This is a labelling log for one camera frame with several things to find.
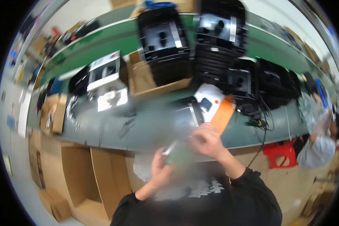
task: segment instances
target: workbench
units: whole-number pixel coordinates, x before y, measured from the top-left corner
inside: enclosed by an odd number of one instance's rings
[[[193,43],[192,30],[193,13],[182,13],[181,18],[188,29],[188,36]],[[311,72],[314,78],[320,78],[330,97],[334,96],[334,88],[330,80],[315,66],[315,64],[301,51],[296,50],[276,34],[276,30],[261,28],[266,19],[248,12],[248,51],[247,57],[260,57],[274,62],[295,73]],[[68,71],[83,65],[90,64],[96,59],[111,52],[121,50],[121,55],[129,54],[140,47],[137,37],[136,19],[128,19],[106,25],[95,33],[71,44],[59,51],[48,62],[41,84],[49,79],[60,76]],[[67,92],[68,80],[63,81],[61,91]],[[164,103],[189,97],[198,87],[190,86],[158,96],[136,105],[136,116],[118,116],[110,110],[98,112],[90,103],[78,104],[74,108],[74,115],[80,122],[76,126],[64,119],[63,133],[59,136],[79,144],[93,147],[105,147],[121,150],[146,150],[160,147],[166,136],[168,121],[160,111]],[[35,112],[38,94],[33,94],[28,113],[28,127],[39,128],[39,116]],[[265,143],[272,143],[306,134],[306,125],[302,122],[296,101],[287,106],[271,111],[274,120],[274,131],[267,131]],[[249,118],[236,112],[230,119],[225,131],[221,135],[224,147],[250,147],[260,145],[264,131],[247,126]],[[267,119],[272,128],[272,121]]]

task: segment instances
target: plastic bag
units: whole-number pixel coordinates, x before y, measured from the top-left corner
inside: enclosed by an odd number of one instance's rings
[[[332,105],[329,98],[326,101],[328,107],[324,107],[322,103],[316,102],[309,94],[302,92],[298,101],[299,110],[309,134],[323,136],[327,132],[331,123]]]

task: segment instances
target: person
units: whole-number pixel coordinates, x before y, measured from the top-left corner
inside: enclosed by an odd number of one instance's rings
[[[149,182],[122,198],[112,226],[281,225],[279,204],[260,173],[235,159],[211,124],[201,124],[194,130],[190,143],[199,153],[216,160],[220,170],[209,170],[198,180],[183,181],[188,186],[165,190],[175,184],[172,176],[176,166],[167,165],[161,154],[163,149],[159,149],[152,161]]]
[[[335,154],[337,140],[339,140],[339,114],[335,115],[335,120],[324,136],[307,134],[296,139],[293,147],[299,167],[325,166]]]

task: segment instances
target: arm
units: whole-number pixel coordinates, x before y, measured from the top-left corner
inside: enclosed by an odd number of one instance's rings
[[[226,169],[231,179],[235,199],[238,201],[238,214],[247,213],[249,222],[266,222],[266,225],[281,225],[280,206],[260,173],[242,165],[222,145],[220,135],[210,124],[201,124],[192,133],[192,144],[203,155],[217,160]]]
[[[162,150],[159,149],[154,155],[151,179],[136,193],[122,198],[113,214],[111,226],[125,225],[126,219],[136,211],[136,206],[155,195],[162,186],[169,182],[172,168],[165,164],[165,159],[161,155]]]
[[[231,179],[244,174],[246,167],[223,147],[220,134],[209,123],[204,123],[192,133],[193,146],[203,155],[221,163]]]

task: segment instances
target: blue object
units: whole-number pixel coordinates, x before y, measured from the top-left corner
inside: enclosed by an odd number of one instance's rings
[[[8,115],[8,117],[6,118],[6,124],[8,125],[8,127],[10,129],[15,129],[15,119],[14,119],[14,117]]]
[[[60,86],[61,86],[61,81],[59,81],[58,77],[54,79],[53,85],[50,88],[50,95],[59,93],[60,91]]]
[[[324,107],[328,106],[328,102],[325,101],[323,90],[321,89],[320,79],[315,79],[316,84],[318,85],[321,101],[323,102]]]
[[[172,2],[153,2],[153,1],[146,0],[145,4],[146,4],[146,7],[151,10],[159,9],[163,7],[176,7],[176,4]]]

